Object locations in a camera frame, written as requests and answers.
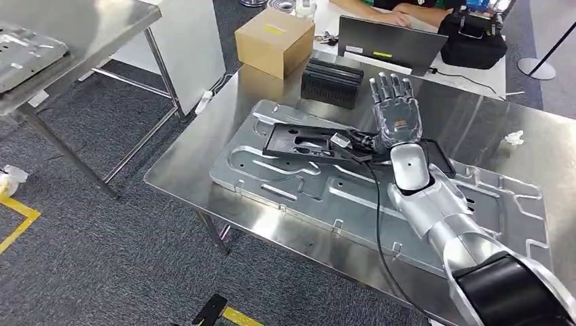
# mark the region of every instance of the robot finger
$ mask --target robot finger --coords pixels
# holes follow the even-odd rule
[[[402,83],[404,84],[404,96],[408,98],[413,98],[414,90],[412,89],[412,82],[410,81],[410,79],[404,78],[402,80]]]
[[[394,97],[399,98],[404,96],[404,92],[402,91],[402,84],[400,83],[400,79],[398,75],[395,73],[391,74],[392,77],[392,88],[394,89]]]
[[[376,83],[376,79],[370,78],[370,92],[372,93],[372,99],[374,100],[374,104],[378,104],[382,102],[380,98],[380,93],[378,91],[378,84]]]
[[[380,78],[380,83],[382,84],[382,93],[384,95],[384,99],[392,98],[392,94],[390,94],[390,81],[388,80],[388,76],[384,71],[378,73]]]

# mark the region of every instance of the yellow tape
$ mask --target yellow tape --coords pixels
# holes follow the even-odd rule
[[[222,316],[227,320],[240,326],[264,326],[263,324],[258,323],[257,321],[244,315],[243,313],[235,311],[231,307],[226,307],[226,309],[224,309],[224,313],[222,314]]]
[[[0,200],[0,204],[4,204],[5,206],[14,209],[18,213],[24,215],[26,219],[20,224],[16,230],[12,232],[2,243],[0,243],[0,253],[3,253],[16,239],[24,232],[26,229],[32,224],[32,222],[36,221],[38,216],[40,216],[40,212],[36,211],[35,209],[31,209],[24,205],[23,203],[14,200],[12,198],[5,198]]]
[[[392,54],[384,53],[384,52],[376,52],[376,51],[375,51],[375,52],[374,52],[374,55],[375,55],[375,56],[383,56],[383,57],[385,57],[385,58],[392,58]]]
[[[274,34],[282,34],[282,31],[280,29],[272,27],[268,24],[264,25],[264,29],[266,29],[267,31],[272,32]]]

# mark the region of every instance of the stainless steel table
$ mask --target stainless steel table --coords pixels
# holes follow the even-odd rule
[[[184,119],[162,56],[151,30],[148,28],[160,17],[160,9],[157,6],[138,0],[0,1],[0,20],[53,37],[65,42],[69,47],[69,54],[64,58],[0,96],[0,117],[10,116],[17,121],[28,121],[98,187],[111,197],[116,197],[115,192],[108,186],[108,182],[170,116],[177,113],[181,120]],[[148,40],[168,92],[150,88],[137,81],[101,71],[101,69],[95,69],[95,71],[171,98],[174,107],[106,177],[100,178],[36,115],[35,112],[40,111],[41,108],[32,107],[28,101],[42,90],[45,90],[50,96],[63,92],[72,82],[93,69],[120,46],[141,32],[144,32]]]
[[[353,281],[396,297],[408,305],[382,274],[375,250],[284,215],[281,210],[242,198],[212,182],[209,171],[252,106],[261,98],[315,114],[360,130],[372,130],[372,99],[367,80],[380,68],[315,52],[313,56],[363,69],[365,78],[354,110],[300,98],[302,65],[280,80],[243,66],[202,114],[183,132],[145,175],[158,191],[192,205],[206,223],[215,245],[226,251],[211,217],[230,223],[269,243],[315,261]],[[541,187],[547,209],[547,226],[554,269],[576,293],[576,123],[573,120],[519,105],[463,92],[413,78],[420,100],[424,137],[439,141],[455,160],[508,175]],[[512,147],[503,138],[524,131],[525,143]],[[405,291],[438,321],[464,325],[448,297],[445,280],[401,261],[390,261]]]

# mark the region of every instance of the cardboard box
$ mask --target cardboard box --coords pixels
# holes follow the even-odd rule
[[[266,9],[235,36],[241,62],[284,79],[312,53],[314,23]]]

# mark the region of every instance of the person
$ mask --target person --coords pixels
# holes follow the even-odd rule
[[[465,4],[465,0],[330,0],[338,7],[360,18],[410,27],[412,16],[432,26],[439,27],[442,20]],[[374,8],[391,10],[383,13]]]

